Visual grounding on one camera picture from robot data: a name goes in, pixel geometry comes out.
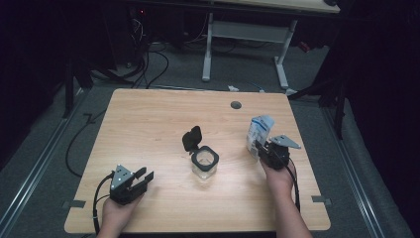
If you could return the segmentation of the person's right hand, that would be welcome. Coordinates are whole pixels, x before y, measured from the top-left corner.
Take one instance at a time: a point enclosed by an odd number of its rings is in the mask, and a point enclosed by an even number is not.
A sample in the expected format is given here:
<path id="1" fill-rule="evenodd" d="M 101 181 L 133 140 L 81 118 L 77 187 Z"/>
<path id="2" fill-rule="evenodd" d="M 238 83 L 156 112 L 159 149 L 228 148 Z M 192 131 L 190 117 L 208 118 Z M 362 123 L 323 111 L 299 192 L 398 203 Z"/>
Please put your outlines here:
<path id="1" fill-rule="evenodd" d="M 262 162 L 262 168 L 272 196 L 276 199 L 285 197 L 291 199 L 294 187 L 294 166 L 289 164 L 286 168 L 276 171 Z"/>

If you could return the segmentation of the grey tape strip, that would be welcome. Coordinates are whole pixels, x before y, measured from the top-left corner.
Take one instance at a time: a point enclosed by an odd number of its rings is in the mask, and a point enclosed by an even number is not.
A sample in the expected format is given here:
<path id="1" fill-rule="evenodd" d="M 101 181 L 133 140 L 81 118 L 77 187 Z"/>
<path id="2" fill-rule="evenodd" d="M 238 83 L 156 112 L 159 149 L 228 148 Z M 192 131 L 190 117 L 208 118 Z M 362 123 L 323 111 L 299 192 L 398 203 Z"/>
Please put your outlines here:
<path id="1" fill-rule="evenodd" d="M 331 204 L 331 199 L 323 195 L 312 195 L 311 198 L 314 203 L 324 203 L 325 205 Z"/>
<path id="2" fill-rule="evenodd" d="M 76 208 L 83 208 L 85 205 L 86 201 L 84 200 L 71 200 L 71 201 L 65 201 L 62 204 L 62 208 L 64 209 L 69 209 L 71 207 L 76 207 Z"/>

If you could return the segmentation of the black stand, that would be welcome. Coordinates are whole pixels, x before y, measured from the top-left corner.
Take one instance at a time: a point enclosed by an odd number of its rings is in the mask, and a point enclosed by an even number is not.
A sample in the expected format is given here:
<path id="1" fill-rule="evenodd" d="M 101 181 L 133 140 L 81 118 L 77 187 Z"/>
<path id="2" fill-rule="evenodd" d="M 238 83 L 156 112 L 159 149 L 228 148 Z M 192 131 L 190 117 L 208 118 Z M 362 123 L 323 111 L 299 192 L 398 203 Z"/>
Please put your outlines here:
<path id="1" fill-rule="evenodd" d="M 90 76 L 88 64 L 84 59 L 72 57 L 65 66 L 65 103 L 64 118 L 68 118 L 74 105 L 74 82 L 77 81 L 82 89 L 91 89 L 93 80 Z"/>
<path id="2" fill-rule="evenodd" d="M 295 100 L 305 95 L 319 92 L 318 105 L 320 107 L 335 106 L 333 119 L 333 130 L 339 140 L 343 139 L 343 119 L 345 116 L 344 107 L 346 99 L 346 79 L 331 78 L 322 82 L 315 82 L 313 85 L 288 95 L 289 100 Z"/>

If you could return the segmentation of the metal floor rail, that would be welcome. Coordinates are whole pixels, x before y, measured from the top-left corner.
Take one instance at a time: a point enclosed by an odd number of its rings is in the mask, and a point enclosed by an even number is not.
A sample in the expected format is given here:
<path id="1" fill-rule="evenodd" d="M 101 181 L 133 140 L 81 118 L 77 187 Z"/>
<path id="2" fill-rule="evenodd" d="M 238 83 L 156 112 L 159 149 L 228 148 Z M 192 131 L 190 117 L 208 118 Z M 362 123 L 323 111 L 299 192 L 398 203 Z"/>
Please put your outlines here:
<path id="1" fill-rule="evenodd" d="M 74 106 L 66 112 L 66 96 L 60 92 L 55 97 L 56 102 L 36 121 L 11 162 L 0 172 L 0 238 L 9 236 L 87 93 L 87 89 L 77 89 Z"/>
<path id="2" fill-rule="evenodd" d="M 345 143 L 337 136 L 334 127 L 334 118 L 332 112 L 329 109 L 321 110 L 324 119 L 327 122 L 330 134 L 334 138 L 335 145 L 338 148 L 340 154 L 340 161 L 343 165 L 344 173 L 358 205 L 359 211 L 364 219 L 367 226 L 367 230 L 371 238 L 385 238 L 382 227 L 376 217 L 373 210 L 368 194 L 362 185 L 362 182 L 358 176 L 358 173 L 352 163 L 350 154 L 346 148 Z"/>

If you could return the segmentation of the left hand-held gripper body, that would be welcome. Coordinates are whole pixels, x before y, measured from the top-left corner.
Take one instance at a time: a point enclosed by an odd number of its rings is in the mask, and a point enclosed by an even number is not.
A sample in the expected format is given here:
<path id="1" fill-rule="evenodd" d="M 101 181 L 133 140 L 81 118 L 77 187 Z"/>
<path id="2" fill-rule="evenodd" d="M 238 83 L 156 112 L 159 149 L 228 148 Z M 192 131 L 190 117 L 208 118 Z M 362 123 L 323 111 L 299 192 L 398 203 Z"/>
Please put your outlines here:
<path id="1" fill-rule="evenodd" d="M 131 203 L 146 191 L 137 188 L 133 184 L 135 180 L 134 173 L 118 165 L 114 172 L 110 185 L 110 198 L 121 205 Z"/>

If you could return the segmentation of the person's left hand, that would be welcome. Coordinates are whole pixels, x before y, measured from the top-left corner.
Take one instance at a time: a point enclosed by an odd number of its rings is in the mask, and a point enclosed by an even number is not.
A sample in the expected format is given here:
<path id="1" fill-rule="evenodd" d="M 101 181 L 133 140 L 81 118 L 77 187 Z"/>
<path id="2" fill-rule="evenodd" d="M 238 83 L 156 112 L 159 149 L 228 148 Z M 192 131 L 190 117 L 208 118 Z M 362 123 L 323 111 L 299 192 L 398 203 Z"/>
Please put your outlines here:
<path id="1" fill-rule="evenodd" d="M 105 228 L 120 230 L 122 232 L 129 223 L 134 210 L 141 200 L 142 198 L 139 197 L 131 203 L 121 205 L 111 198 L 107 198 L 103 204 L 102 226 L 100 230 Z"/>

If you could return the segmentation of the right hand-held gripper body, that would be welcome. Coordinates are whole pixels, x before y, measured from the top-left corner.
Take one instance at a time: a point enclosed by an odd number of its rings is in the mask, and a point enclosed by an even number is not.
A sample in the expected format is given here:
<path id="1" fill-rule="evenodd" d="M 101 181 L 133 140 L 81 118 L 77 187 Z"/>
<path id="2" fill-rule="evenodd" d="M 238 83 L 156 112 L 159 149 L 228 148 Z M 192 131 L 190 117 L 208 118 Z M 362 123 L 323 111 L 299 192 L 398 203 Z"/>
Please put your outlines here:
<path id="1" fill-rule="evenodd" d="M 265 152 L 260 159 L 274 170 L 281 170 L 288 166 L 290 161 L 289 149 L 300 150 L 301 146 L 288 138 L 286 135 L 279 135 L 269 138 L 264 144 Z"/>

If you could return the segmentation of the dark equipment with red light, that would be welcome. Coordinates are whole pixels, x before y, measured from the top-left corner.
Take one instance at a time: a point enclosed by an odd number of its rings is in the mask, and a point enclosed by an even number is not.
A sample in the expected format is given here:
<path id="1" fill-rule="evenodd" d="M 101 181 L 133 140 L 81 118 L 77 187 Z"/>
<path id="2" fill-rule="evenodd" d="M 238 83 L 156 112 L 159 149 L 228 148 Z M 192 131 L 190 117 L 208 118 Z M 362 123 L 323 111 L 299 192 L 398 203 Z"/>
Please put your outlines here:
<path id="1" fill-rule="evenodd" d="M 131 6 L 129 8 L 129 20 L 131 24 L 130 35 L 133 40 L 135 51 L 135 63 L 140 65 L 148 44 L 146 10 L 144 8 Z"/>

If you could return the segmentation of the white-framed desk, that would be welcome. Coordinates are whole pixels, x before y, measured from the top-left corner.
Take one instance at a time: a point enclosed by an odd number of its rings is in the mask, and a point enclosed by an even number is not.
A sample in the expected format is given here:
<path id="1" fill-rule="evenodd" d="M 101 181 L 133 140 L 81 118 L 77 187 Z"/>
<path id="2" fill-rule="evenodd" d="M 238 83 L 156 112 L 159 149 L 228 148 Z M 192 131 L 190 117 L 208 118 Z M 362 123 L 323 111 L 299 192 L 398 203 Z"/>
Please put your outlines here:
<path id="1" fill-rule="evenodd" d="M 281 10 L 291 14 L 320 14 L 333 16 L 341 9 L 335 0 L 204 0 L 209 7 L 250 7 L 252 10 Z M 281 44 L 279 55 L 273 58 L 280 87 L 287 95 L 295 93 L 288 85 L 283 62 L 294 35 L 298 20 L 292 17 L 284 26 L 273 23 L 251 23 L 240 20 L 215 20 L 211 10 L 207 14 L 206 52 L 202 80 L 211 78 L 212 42 L 214 38 Z"/>

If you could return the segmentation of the glass jar with black lid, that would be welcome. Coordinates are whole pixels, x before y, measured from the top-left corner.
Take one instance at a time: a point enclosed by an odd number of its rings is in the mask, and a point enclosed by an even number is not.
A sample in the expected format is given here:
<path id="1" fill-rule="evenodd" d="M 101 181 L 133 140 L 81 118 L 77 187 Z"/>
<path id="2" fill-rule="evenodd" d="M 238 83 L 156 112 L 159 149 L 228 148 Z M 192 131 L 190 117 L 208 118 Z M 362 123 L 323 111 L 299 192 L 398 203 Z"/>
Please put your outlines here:
<path id="1" fill-rule="evenodd" d="M 209 146 L 200 146 L 201 128 L 194 126 L 182 136 L 184 150 L 190 155 L 192 171 L 203 180 L 211 178 L 217 171 L 219 155 Z"/>

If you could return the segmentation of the white and blue milk carton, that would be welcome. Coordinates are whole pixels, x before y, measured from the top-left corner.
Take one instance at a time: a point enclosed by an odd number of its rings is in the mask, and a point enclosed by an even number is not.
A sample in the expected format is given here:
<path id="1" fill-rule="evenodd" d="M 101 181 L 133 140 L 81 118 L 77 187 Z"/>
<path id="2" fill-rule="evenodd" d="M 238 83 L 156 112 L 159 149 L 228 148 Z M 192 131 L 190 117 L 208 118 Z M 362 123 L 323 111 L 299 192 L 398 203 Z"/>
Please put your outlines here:
<path id="1" fill-rule="evenodd" d="M 260 158 L 257 143 L 265 144 L 273 125 L 274 120 L 269 115 L 257 116 L 251 120 L 247 135 L 247 149 L 254 159 L 258 160 Z"/>

